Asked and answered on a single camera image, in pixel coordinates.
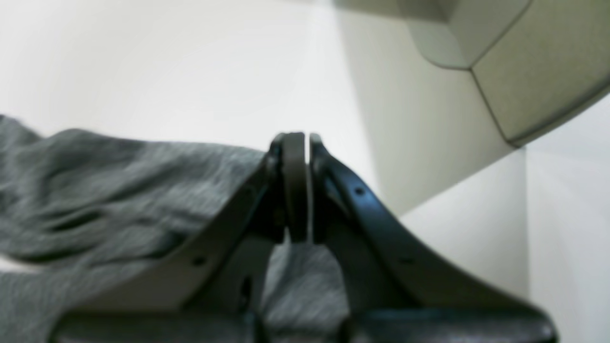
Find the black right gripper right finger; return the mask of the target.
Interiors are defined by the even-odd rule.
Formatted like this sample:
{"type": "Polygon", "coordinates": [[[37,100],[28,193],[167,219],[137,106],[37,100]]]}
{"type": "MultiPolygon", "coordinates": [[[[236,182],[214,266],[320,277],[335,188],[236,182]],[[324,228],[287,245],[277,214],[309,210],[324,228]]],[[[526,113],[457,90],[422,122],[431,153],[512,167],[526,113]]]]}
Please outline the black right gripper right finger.
{"type": "Polygon", "coordinates": [[[310,137],[312,236],[340,265],[349,314],[340,343],[556,343],[536,306],[419,240],[366,183],[310,137]]]}

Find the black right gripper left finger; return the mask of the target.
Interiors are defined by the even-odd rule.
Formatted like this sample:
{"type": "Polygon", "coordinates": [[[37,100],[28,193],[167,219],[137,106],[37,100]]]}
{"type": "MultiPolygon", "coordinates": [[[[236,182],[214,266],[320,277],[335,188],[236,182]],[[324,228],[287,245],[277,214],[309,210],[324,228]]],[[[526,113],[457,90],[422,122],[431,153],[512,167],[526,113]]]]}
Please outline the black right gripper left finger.
{"type": "Polygon", "coordinates": [[[305,135],[277,135],[202,232],[77,304],[50,343],[267,343],[257,316],[276,245],[307,239],[305,135]]]}

